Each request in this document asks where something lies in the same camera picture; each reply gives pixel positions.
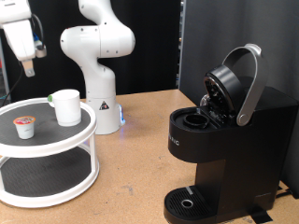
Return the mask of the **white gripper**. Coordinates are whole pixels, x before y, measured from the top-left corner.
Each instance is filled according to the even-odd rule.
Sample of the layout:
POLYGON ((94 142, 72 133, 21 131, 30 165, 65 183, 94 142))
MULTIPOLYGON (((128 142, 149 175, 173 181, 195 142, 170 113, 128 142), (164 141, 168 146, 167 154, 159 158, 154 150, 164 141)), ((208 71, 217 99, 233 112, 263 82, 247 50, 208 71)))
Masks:
POLYGON ((7 42, 16 58, 22 62, 28 77, 35 75, 32 59, 36 56, 33 32, 28 20, 15 21, 3 25, 7 42))

